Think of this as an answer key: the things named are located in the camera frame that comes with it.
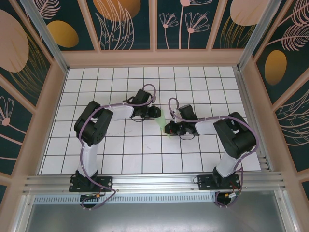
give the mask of green object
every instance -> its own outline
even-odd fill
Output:
[[[157,122],[157,124],[159,124],[162,133],[164,133],[164,127],[165,125],[167,125],[166,120],[165,120],[164,111],[161,110],[161,117],[156,118],[155,121]]]

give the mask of metal vent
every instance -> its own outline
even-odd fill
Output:
[[[178,194],[117,194],[108,203],[182,203],[182,202],[213,202],[215,193],[178,193]],[[99,200],[93,199],[85,203],[101,203],[108,196]],[[80,195],[36,196],[34,204],[80,204]]]

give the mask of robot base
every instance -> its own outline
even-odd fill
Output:
[[[96,172],[91,179],[103,186],[109,188],[112,187],[111,176],[98,176],[98,173]],[[75,176],[70,178],[69,192],[100,192],[100,187],[94,185],[86,177],[76,171]],[[110,190],[101,189],[101,192],[110,192]]]
[[[212,174],[197,176],[198,190],[232,190],[233,185],[231,182],[235,187],[240,189],[240,181],[237,174],[232,174],[229,177],[226,177],[219,186]]]

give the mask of black mounting plate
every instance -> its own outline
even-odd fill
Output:
[[[232,182],[233,185],[240,189],[240,181],[237,174],[229,176],[228,179],[224,183],[222,183],[220,187],[217,186],[212,174],[197,176],[197,184],[199,190],[232,190],[233,186],[230,182]]]
[[[111,176],[98,176],[96,182],[109,188],[112,187]],[[72,177],[69,192],[100,192],[100,187],[94,185],[93,188],[90,189],[89,186],[81,185],[77,177]],[[101,192],[110,192],[110,190],[102,189]]]

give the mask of enclosure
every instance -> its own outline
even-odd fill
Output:
[[[0,19],[1,231],[309,227],[308,0],[4,0]],[[168,136],[140,118],[112,121],[98,146],[115,196],[79,206],[76,121],[145,84],[166,123],[174,97],[197,118],[238,112],[256,132],[233,206],[194,181],[225,153],[217,134]]]

